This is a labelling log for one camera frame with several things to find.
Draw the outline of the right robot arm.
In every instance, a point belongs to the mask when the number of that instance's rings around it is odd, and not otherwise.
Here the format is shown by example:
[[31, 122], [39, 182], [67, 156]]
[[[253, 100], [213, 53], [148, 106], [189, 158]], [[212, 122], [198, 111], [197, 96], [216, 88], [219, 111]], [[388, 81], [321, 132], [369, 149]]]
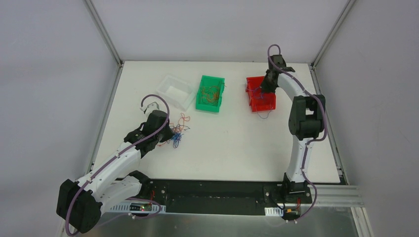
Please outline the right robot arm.
[[281, 198], [293, 202], [308, 191], [307, 167], [315, 141], [327, 132], [324, 120], [325, 97], [313, 95], [295, 77], [281, 54], [268, 57], [268, 70], [260, 85], [263, 93], [275, 93], [281, 88], [292, 101], [288, 119], [293, 146], [290, 164], [280, 188]]

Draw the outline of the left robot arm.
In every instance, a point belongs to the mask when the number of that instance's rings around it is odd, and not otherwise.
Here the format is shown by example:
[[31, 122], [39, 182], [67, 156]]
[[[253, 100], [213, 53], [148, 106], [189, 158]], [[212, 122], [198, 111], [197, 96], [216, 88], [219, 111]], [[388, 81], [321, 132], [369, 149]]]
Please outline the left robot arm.
[[126, 135], [104, 164], [75, 181], [64, 181], [59, 188], [56, 213], [65, 220], [66, 234], [73, 237], [90, 231], [105, 212], [134, 196], [156, 205], [150, 178], [135, 166], [158, 143], [173, 136], [169, 113], [153, 110], [145, 122]]

